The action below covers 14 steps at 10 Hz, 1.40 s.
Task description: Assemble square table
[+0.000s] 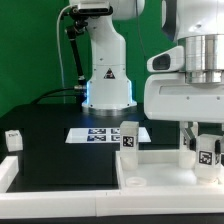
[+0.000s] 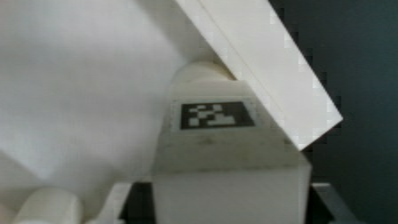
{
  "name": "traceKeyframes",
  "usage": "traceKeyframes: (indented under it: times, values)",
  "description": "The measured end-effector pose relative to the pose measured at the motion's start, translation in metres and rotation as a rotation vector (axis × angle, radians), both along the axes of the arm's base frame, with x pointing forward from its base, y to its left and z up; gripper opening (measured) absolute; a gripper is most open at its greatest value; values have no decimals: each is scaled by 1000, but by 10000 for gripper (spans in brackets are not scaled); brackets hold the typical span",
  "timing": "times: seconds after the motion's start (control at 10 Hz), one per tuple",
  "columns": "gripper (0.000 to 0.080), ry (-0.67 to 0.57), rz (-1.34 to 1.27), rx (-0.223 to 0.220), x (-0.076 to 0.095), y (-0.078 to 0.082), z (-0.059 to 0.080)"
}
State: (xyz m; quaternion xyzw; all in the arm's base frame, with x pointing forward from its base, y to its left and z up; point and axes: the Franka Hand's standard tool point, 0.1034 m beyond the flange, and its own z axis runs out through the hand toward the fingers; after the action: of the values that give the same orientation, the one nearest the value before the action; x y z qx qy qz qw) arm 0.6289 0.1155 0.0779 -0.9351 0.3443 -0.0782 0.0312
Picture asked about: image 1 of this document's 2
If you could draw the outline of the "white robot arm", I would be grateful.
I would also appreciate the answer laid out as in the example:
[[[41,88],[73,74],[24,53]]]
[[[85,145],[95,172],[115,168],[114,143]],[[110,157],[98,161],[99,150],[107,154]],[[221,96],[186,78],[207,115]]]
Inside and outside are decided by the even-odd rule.
[[[224,123],[224,0],[159,0],[161,32],[175,46],[165,49],[154,36],[146,62],[144,112],[151,120]],[[88,112],[134,107],[126,77],[125,41],[112,22],[142,13],[145,0],[69,0],[71,15],[84,20],[92,47],[87,82]]]

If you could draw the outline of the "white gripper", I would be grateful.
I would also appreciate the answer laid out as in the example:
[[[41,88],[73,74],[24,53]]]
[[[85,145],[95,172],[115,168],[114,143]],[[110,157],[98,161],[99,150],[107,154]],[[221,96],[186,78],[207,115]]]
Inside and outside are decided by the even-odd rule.
[[[215,140],[215,164],[224,152],[224,84],[187,84],[181,73],[151,75],[144,89],[144,112],[151,120],[181,121],[180,147],[196,150],[198,123],[222,123]]]

